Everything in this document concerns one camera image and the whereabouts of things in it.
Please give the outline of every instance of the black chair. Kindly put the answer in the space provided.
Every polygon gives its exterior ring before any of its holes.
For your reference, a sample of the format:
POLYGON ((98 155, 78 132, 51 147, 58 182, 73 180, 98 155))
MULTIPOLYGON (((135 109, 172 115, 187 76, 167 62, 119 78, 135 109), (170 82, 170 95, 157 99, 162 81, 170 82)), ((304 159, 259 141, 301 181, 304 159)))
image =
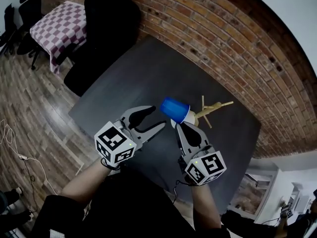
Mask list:
POLYGON ((5 54, 9 50, 10 54, 13 53, 13 43, 16 34, 16 25, 13 21, 14 7, 10 4, 4 11, 4 26, 5 32, 0 36, 0 47, 3 47, 0 51, 0 55, 5 54))
POLYGON ((75 65, 64 79, 78 96, 136 43, 141 21, 132 0, 85 0, 85 11, 87 42, 72 55, 75 65))
POLYGON ((40 51, 44 51, 40 45, 30 35, 30 29, 43 17, 41 12, 42 0, 20 0, 23 3, 19 8, 23 26, 22 29, 28 33, 24 36, 17 50, 18 55, 29 53, 29 57, 35 53, 32 61, 32 70, 35 69, 34 63, 40 51))

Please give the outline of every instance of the blue cup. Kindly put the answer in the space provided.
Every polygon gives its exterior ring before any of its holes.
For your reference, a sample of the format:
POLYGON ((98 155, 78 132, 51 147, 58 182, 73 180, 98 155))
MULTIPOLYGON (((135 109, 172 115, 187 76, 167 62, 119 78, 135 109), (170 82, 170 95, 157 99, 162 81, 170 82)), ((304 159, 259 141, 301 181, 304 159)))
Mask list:
POLYGON ((190 105, 166 97, 160 110, 176 123, 182 123, 190 110, 190 105))

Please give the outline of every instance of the table top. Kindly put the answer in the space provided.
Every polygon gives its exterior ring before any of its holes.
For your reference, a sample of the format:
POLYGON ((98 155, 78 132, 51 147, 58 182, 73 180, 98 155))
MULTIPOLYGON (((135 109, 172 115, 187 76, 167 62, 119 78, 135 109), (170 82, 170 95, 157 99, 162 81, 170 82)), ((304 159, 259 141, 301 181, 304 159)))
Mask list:
POLYGON ((69 44, 86 40, 86 25, 85 7, 66 1, 30 29, 32 38, 50 55, 52 72, 58 72, 56 59, 69 44))
MULTIPOLYGON (((153 182, 173 193, 182 174, 177 163, 181 151, 175 131, 159 107, 166 96, 191 105, 196 113, 205 105, 234 101, 208 115, 210 129, 200 119, 202 129, 216 151, 220 151, 227 170, 209 182, 220 213, 231 201, 248 167, 260 131, 260 122, 231 93, 201 68, 161 41, 148 36, 119 58, 88 89, 69 115, 90 136, 108 121, 116 121, 126 109, 154 105, 157 110, 140 129, 167 120, 166 128, 142 152, 126 161, 153 182)), ((191 201, 190 188, 177 187, 179 198, 191 201)))

